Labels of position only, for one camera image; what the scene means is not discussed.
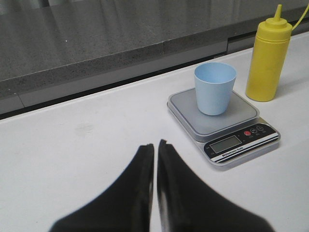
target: scale platform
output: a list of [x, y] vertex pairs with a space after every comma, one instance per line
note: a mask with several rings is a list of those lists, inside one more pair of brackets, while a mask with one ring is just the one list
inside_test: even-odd
[[216, 166], [233, 166], [232, 163], [242, 163], [249, 156], [254, 158], [278, 147], [278, 131], [259, 117], [257, 108], [235, 92], [227, 110], [218, 116], [199, 111], [194, 88], [171, 95], [168, 107]]

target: white countertop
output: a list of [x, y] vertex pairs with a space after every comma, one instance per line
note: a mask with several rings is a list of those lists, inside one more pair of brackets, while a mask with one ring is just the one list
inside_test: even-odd
[[194, 87], [197, 65], [14, 116], [0, 121], [0, 231], [48, 231], [102, 193], [140, 145], [153, 143], [157, 157], [160, 139], [214, 190], [276, 231], [309, 231], [309, 32], [293, 37], [270, 102], [245, 96], [251, 55], [248, 49], [215, 61], [236, 68], [234, 90], [281, 133], [278, 149], [227, 171], [208, 163], [166, 106], [169, 95]]

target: bottle nozzle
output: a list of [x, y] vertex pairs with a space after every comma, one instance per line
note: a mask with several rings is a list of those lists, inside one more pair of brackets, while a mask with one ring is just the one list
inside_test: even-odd
[[276, 13], [275, 13], [275, 16], [274, 16], [274, 21], [275, 22], [279, 22], [280, 21], [280, 18], [281, 18], [281, 11], [282, 11], [282, 5], [279, 4], [277, 6], [277, 10], [276, 10]]

